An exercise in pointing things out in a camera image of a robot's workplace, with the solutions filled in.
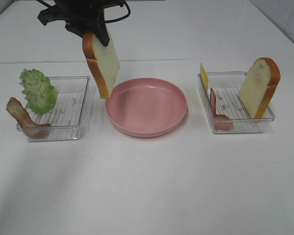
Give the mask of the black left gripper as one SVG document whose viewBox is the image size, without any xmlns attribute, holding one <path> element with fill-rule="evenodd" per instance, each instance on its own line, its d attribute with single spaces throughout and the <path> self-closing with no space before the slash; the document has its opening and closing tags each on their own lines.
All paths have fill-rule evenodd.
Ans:
<svg viewBox="0 0 294 235">
<path fill-rule="evenodd" d="M 110 38 L 104 20 L 103 1 L 54 0 L 54 5 L 49 5 L 43 0 L 38 2 L 47 7 L 38 15 L 38 20 L 43 25 L 57 20 L 90 22 L 89 29 L 96 35 L 103 46 L 108 46 Z M 83 38 L 84 32 L 88 31 L 83 23 L 66 23 L 65 29 L 80 38 Z"/>
</svg>

